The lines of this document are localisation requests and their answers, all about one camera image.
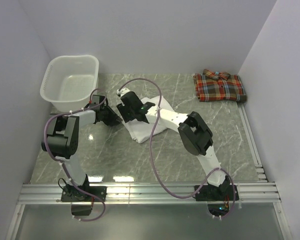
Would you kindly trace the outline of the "plaid flannel shirt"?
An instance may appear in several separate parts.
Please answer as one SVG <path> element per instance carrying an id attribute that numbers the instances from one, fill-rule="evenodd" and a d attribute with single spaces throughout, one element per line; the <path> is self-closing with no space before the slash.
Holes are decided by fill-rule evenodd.
<path id="1" fill-rule="evenodd" d="M 201 102 L 233 101 L 244 103 L 248 100 L 238 74 L 203 70 L 192 76 L 196 97 Z"/>

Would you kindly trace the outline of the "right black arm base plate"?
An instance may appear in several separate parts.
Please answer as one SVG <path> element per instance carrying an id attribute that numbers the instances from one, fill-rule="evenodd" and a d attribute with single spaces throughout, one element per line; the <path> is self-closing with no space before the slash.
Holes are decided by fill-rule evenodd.
<path id="1" fill-rule="evenodd" d="M 208 212 L 216 218 L 222 219 L 231 210 L 231 204 L 238 201 L 237 186 L 229 185 L 224 190 L 213 185 L 204 185 L 194 196 L 196 202 L 208 202 Z"/>

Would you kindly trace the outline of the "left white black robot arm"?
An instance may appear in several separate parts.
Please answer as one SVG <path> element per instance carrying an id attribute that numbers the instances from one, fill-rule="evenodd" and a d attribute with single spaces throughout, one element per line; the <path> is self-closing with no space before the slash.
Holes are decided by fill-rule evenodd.
<path id="1" fill-rule="evenodd" d="M 80 128 L 102 122 L 106 126 L 117 126 L 121 118 L 109 106 L 104 95 L 92 95 L 82 109 L 68 113 L 52 113 L 44 127 L 41 148 L 59 163 L 68 180 L 63 188 L 67 195 L 86 201 L 91 195 L 87 174 L 81 168 L 76 152 L 79 145 Z"/>

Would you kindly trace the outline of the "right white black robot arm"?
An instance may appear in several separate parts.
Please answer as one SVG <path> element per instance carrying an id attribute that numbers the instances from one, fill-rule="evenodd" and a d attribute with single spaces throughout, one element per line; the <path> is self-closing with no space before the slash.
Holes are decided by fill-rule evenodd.
<path id="1" fill-rule="evenodd" d="M 179 134 L 184 148 L 196 156 L 200 162 L 206 178 L 191 194 L 183 198 L 191 198 L 201 190 L 206 190 L 213 201 L 222 201 L 230 193 L 236 193 L 236 187 L 229 173 L 221 168 L 213 145 L 213 133 L 199 113 L 179 113 L 162 108 L 160 104 L 152 102 L 142 103 L 135 92 L 128 88 L 117 91 L 121 103 L 117 108 L 128 123 L 133 120 L 146 124 L 166 127 Z"/>

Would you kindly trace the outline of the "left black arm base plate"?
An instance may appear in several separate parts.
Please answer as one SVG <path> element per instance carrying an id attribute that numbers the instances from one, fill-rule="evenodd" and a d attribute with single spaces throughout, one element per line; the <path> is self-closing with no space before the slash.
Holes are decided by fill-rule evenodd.
<path id="1" fill-rule="evenodd" d="M 106 200 L 106 186 L 88 186 L 84 187 L 83 193 L 72 185 L 63 188 L 60 201 L 71 204 L 71 214 L 75 217 L 87 217 L 92 213 L 94 203 L 100 203 Z"/>

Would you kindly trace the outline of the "white long sleeve shirt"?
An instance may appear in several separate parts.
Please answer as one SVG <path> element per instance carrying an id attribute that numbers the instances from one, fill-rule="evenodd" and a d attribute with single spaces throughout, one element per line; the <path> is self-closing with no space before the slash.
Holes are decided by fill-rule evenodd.
<path id="1" fill-rule="evenodd" d="M 159 103 L 159 99 L 160 96 L 156 96 L 153 98 L 144 97 L 141 99 L 141 102 L 143 104 L 145 104 L 146 102 L 150 102 L 157 105 Z M 164 97 L 161 98 L 160 107 L 174 112 L 173 108 Z M 137 121 L 136 119 L 127 123 L 123 121 L 122 123 L 129 132 L 132 140 L 136 141 L 138 144 L 142 144 L 143 142 L 150 139 L 154 123 L 147 124 L 145 122 Z M 167 127 L 158 124 L 154 130 L 154 135 L 160 134 L 166 129 Z"/>

